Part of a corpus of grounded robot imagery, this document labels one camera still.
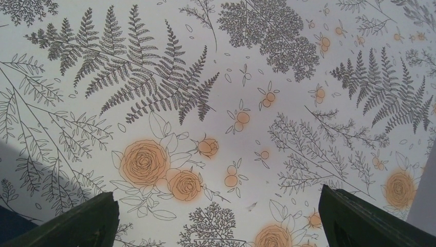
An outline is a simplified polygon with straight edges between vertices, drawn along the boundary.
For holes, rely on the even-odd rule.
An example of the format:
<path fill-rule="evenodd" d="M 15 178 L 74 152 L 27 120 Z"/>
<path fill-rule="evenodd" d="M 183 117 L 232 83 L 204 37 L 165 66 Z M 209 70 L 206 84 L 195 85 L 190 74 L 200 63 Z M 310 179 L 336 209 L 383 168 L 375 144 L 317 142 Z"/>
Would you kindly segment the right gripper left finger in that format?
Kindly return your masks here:
<path fill-rule="evenodd" d="M 103 192 L 2 246 L 113 246 L 119 204 Z"/>

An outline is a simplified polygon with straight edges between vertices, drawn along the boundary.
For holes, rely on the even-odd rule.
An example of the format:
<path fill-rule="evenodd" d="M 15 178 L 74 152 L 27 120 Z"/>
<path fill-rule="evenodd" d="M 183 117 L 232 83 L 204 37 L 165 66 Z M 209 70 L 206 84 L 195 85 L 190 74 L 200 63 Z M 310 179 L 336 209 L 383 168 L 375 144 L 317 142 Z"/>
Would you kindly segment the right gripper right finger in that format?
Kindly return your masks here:
<path fill-rule="evenodd" d="M 318 211 L 329 246 L 435 246 L 435 236 L 343 189 L 323 185 Z"/>

